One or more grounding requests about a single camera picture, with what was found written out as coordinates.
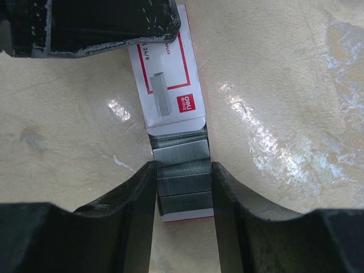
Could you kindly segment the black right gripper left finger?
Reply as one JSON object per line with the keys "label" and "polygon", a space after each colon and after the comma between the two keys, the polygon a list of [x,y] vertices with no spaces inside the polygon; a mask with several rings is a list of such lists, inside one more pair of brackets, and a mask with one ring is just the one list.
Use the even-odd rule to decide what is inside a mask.
{"label": "black right gripper left finger", "polygon": [[147,272],[156,166],[74,212],[49,202],[1,205],[2,272]]}

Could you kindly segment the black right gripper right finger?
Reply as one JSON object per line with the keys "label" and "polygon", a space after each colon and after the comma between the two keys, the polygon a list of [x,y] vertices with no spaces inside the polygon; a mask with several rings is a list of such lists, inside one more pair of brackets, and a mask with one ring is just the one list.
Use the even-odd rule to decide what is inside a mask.
{"label": "black right gripper right finger", "polygon": [[222,272],[362,272],[363,210],[280,206],[212,164]]}

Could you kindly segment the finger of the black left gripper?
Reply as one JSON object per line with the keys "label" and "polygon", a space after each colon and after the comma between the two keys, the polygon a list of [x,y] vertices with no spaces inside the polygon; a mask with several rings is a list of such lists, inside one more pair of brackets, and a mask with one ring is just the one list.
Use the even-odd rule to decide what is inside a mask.
{"label": "finger of the black left gripper", "polygon": [[81,58],[176,39],[175,1],[1,1],[1,51],[11,57]]}

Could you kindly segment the red white staple box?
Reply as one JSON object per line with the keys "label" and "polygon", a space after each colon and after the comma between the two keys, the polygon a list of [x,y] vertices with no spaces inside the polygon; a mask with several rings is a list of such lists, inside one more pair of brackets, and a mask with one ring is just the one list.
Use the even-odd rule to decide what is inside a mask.
{"label": "red white staple box", "polygon": [[181,27],[171,43],[142,43],[128,47],[144,124],[150,135],[184,133],[206,124],[187,11],[177,10]]}

